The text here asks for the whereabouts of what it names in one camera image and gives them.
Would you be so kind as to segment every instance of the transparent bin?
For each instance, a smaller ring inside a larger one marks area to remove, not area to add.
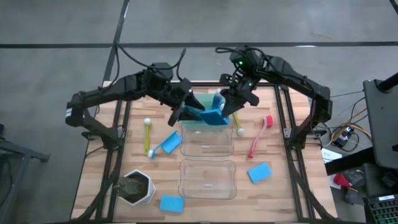
[[[233,199],[236,196],[233,161],[193,161],[180,166],[178,192],[184,198]]]
[[[196,98],[211,109],[214,94],[196,94]],[[229,124],[212,126],[203,121],[182,121],[181,153],[184,156],[230,156],[234,152],[233,146],[233,120],[229,118]]]

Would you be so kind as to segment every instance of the concrete floor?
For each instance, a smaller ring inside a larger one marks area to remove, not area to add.
[[[0,1],[0,44],[109,43],[122,3]],[[131,0],[121,42],[393,41],[398,38],[397,19],[386,0]],[[359,91],[363,80],[392,75],[398,58],[398,47],[263,50],[330,87],[332,95]],[[146,63],[174,63],[180,51],[129,49]],[[0,123],[6,125],[6,137],[51,154],[47,164],[30,165],[15,207],[15,223],[68,220],[87,141],[80,136],[82,129],[65,124],[65,106],[72,94],[101,83],[108,55],[109,49],[0,49]],[[121,56],[122,74],[139,69]],[[215,80],[232,71],[227,55],[189,49],[180,73],[191,80]],[[336,115],[361,97],[362,93],[334,98],[328,124],[346,121],[349,110]],[[356,111],[363,108],[361,102]],[[359,124],[369,131],[366,120]],[[361,145],[371,145],[360,136]],[[364,221],[361,206],[343,203],[339,192],[333,195],[340,218]]]

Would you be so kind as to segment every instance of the hexagonal pot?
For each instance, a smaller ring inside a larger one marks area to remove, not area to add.
[[[123,201],[127,202],[128,204],[130,204],[131,206],[149,203],[150,200],[152,199],[152,197],[155,195],[155,192],[156,192],[156,188],[155,188],[154,184],[152,183],[152,180],[150,179],[150,177],[148,175],[146,175],[145,173],[143,173],[143,172],[141,172],[141,171],[139,171],[137,169],[131,171],[128,174],[126,174],[124,177],[129,177],[130,175],[133,175],[133,174],[139,174],[141,176],[146,177],[146,179],[148,180],[148,191],[147,191],[146,196],[141,198],[140,200],[134,202],[134,203],[131,203],[128,200],[126,200],[126,199],[124,199],[122,197],[119,197],[119,196],[118,197],[121,200],[123,200]]]

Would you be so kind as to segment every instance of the red object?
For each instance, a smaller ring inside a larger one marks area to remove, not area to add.
[[[262,134],[262,132],[263,132],[266,128],[271,128],[273,124],[274,124],[274,123],[273,123],[273,121],[272,121],[272,116],[271,116],[271,115],[267,115],[267,116],[264,118],[264,124],[263,124],[263,126],[262,126],[262,128],[261,128],[260,133],[257,135],[257,137],[255,138],[253,144],[251,145],[251,148],[250,148],[250,152],[249,152],[249,154],[248,154],[248,157],[253,158],[254,150],[256,150],[256,148],[257,148],[257,142],[258,142],[258,140],[259,140],[260,135]]]
[[[348,180],[342,173],[336,174],[335,178],[333,178],[333,181],[337,185],[341,185],[343,187],[351,187],[351,184],[349,184]]]

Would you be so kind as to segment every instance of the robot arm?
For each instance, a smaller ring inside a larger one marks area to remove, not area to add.
[[[178,120],[196,120],[198,117],[186,110],[183,105],[199,110],[205,107],[193,95],[191,82],[184,78],[178,83],[171,83],[173,71],[167,63],[154,63],[152,68],[120,78],[113,85],[88,92],[75,93],[67,103],[65,122],[73,127],[83,126],[90,134],[99,136],[104,147],[118,147],[118,130],[107,128],[90,116],[87,108],[114,100],[132,101],[143,96],[151,98],[171,107],[173,111],[168,124],[173,126]]]
[[[246,102],[257,106],[259,98],[252,91],[257,83],[264,79],[279,86],[291,87],[313,99],[310,115],[300,126],[292,128],[289,141],[291,147],[303,149],[307,134],[319,122],[331,118],[330,89],[297,73],[282,58],[266,55],[259,49],[238,47],[232,51],[229,59],[234,64],[236,72],[232,75],[222,74],[220,77],[220,83],[229,86],[228,89],[221,91],[226,98],[223,116],[244,108]]]

